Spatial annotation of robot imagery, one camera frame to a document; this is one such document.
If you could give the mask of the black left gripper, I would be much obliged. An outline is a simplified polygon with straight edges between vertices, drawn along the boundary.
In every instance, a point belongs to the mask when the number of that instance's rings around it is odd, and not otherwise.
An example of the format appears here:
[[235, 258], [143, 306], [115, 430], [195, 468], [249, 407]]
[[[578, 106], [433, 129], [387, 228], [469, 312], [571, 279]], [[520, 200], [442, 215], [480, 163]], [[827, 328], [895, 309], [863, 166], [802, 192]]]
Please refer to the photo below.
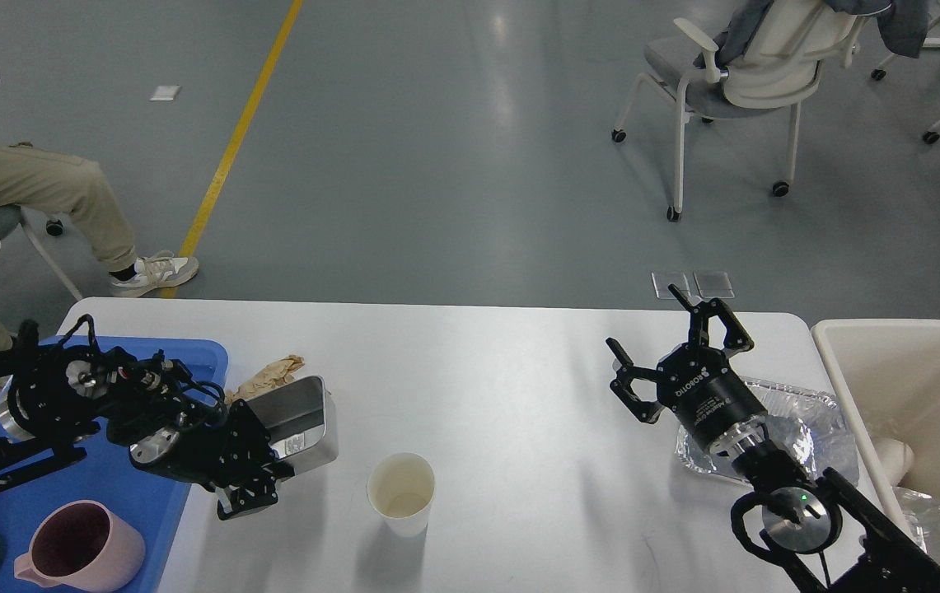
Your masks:
[[130, 448], [135, 469], [216, 488], [220, 521], [259, 513], [278, 501], [278, 484], [296, 475], [297, 437], [273, 439], [244, 400], [220, 427], [162, 429]]

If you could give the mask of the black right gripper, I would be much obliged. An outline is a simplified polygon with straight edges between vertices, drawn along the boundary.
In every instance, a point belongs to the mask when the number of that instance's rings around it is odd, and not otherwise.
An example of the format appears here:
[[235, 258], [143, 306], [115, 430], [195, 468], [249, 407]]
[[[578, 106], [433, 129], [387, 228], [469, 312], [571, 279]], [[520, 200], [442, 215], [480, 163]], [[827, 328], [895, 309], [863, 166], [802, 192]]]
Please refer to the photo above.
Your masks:
[[[749, 352], [755, 342], [722, 299], [691, 303], [677, 285], [669, 284], [666, 289], [690, 315], [687, 342], [659, 361], [657, 369], [650, 369], [636, 367], [620, 342], [606, 338], [615, 362], [610, 390], [639, 422], [655, 424], [669, 408], [696, 446], [710, 451], [729, 429], [768, 414], [730, 368], [726, 356]], [[709, 321], [713, 318], [725, 327], [722, 350], [709, 345]], [[633, 390], [634, 381], [657, 384], [657, 401], [640, 399]]]

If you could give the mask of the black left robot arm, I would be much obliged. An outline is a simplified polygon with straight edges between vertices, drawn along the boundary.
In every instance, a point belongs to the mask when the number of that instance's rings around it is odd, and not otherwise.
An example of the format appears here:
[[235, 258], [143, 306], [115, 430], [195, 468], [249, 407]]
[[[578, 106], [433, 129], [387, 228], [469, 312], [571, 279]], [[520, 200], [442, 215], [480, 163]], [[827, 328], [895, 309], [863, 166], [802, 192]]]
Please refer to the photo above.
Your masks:
[[43, 345], [25, 320], [0, 352], [0, 493], [81, 461], [82, 440], [104, 432], [135, 469], [216, 493], [222, 521], [277, 502], [296, 470], [247, 402], [226, 402], [220, 385], [164, 352], [105, 352], [89, 315], [77, 325], [86, 344], [64, 334]]

